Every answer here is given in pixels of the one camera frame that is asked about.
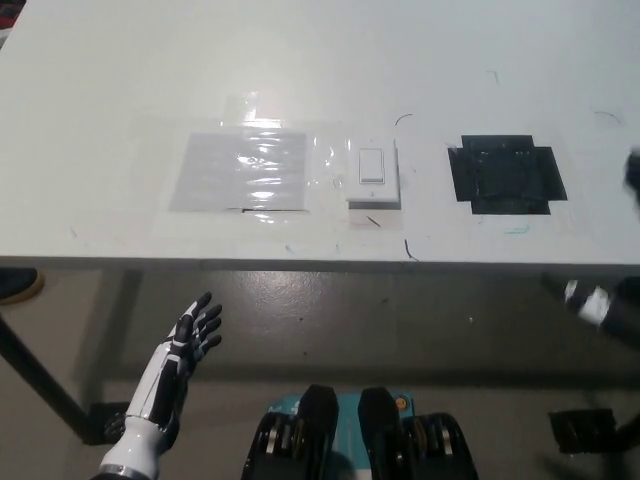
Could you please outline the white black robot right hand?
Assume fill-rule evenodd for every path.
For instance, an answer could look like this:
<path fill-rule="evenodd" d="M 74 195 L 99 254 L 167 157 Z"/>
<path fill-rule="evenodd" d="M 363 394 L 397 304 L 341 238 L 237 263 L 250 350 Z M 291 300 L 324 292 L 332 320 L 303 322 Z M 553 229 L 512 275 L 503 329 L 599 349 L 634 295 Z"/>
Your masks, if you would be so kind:
<path fill-rule="evenodd" d="M 639 276 L 628 276 L 613 290 L 558 275 L 543 274 L 542 286 L 564 308 L 599 333 L 639 350 Z"/>

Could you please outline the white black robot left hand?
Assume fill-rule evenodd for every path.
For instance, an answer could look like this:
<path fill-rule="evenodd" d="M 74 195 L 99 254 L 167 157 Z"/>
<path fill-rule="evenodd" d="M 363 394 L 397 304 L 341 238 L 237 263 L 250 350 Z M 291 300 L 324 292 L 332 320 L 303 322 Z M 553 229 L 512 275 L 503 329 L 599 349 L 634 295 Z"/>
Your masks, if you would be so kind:
<path fill-rule="evenodd" d="M 160 459 L 175 443 L 189 380 L 221 342 L 222 306 L 204 293 L 157 346 L 124 417 L 124 433 L 103 457 L 97 479 L 157 479 Z"/>

